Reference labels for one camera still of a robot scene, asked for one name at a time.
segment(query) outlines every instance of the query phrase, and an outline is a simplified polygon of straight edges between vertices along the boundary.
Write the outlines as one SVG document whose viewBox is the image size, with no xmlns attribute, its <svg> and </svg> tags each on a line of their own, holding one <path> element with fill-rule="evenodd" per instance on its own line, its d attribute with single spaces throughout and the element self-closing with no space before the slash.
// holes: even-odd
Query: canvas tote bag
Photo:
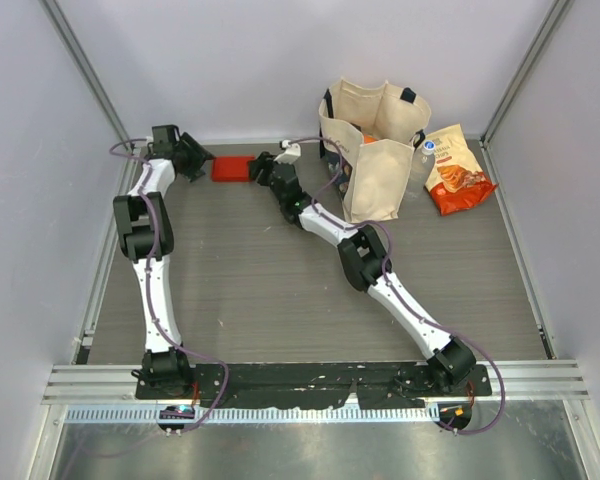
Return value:
<svg viewBox="0 0 600 480">
<path fill-rule="evenodd" d="M 410 88 L 388 82 L 362 88 L 342 79 L 329 87 L 318 113 L 320 135 L 336 142 L 346 159 L 335 182 L 345 219 L 397 218 L 414 149 L 424 141 L 431 117 L 429 104 Z M 336 149 L 321 143 L 320 156 L 336 174 Z"/>
</svg>

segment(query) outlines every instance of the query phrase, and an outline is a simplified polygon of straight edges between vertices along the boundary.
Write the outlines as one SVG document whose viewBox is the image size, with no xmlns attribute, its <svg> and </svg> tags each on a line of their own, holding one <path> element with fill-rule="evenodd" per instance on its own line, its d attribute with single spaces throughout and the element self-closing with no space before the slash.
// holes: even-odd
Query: white wall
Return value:
<svg viewBox="0 0 600 480">
<path fill-rule="evenodd" d="M 492 147 L 555 344 L 600 412 L 600 0 L 574 2 Z"/>
<path fill-rule="evenodd" d="M 317 133 L 341 75 L 411 86 L 432 128 L 484 132 L 551 0 L 61 0 L 131 134 Z"/>
<path fill-rule="evenodd" d="M 23 478 L 51 366 L 71 360 L 114 141 L 38 2 L 0 2 L 0 479 Z"/>
</svg>

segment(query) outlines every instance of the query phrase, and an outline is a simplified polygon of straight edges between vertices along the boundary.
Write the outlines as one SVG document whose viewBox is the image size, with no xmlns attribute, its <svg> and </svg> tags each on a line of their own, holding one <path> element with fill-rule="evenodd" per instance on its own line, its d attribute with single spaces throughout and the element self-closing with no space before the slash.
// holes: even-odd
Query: white cable tray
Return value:
<svg viewBox="0 0 600 480">
<path fill-rule="evenodd" d="M 159 420 L 165 405 L 72 405 L 67 411 L 65 423 L 154 423 Z M 196 407 L 196 418 L 206 412 Z M 440 419 L 438 404 L 425 408 L 400 408 L 387 410 L 361 410 L 357 404 L 338 409 L 300 410 L 293 408 L 215 410 L 206 424 L 280 424 L 280 423 L 385 423 L 385 422 L 431 422 Z M 160 420 L 163 424 L 186 424 L 195 420 Z"/>
</svg>

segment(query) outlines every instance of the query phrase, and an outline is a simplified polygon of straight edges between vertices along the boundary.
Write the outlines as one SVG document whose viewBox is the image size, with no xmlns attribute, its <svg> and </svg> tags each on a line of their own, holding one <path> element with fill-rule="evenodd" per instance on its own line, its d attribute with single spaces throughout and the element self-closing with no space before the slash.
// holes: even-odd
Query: red block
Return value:
<svg viewBox="0 0 600 480">
<path fill-rule="evenodd" d="M 211 180 L 214 182 L 248 182 L 248 162 L 255 160 L 254 156 L 216 157 L 211 167 Z"/>
</svg>

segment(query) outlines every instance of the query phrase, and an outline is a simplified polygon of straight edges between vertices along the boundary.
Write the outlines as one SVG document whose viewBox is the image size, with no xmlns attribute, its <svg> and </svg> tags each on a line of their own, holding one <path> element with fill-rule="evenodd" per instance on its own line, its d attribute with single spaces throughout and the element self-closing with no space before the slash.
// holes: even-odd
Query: chip bag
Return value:
<svg viewBox="0 0 600 480">
<path fill-rule="evenodd" d="M 435 143 L 436 163 L 425 184 L 441 215 L 480 205 L 496 189 L 469 150 L 460 125 L 427 135 Z"/>
</svg>

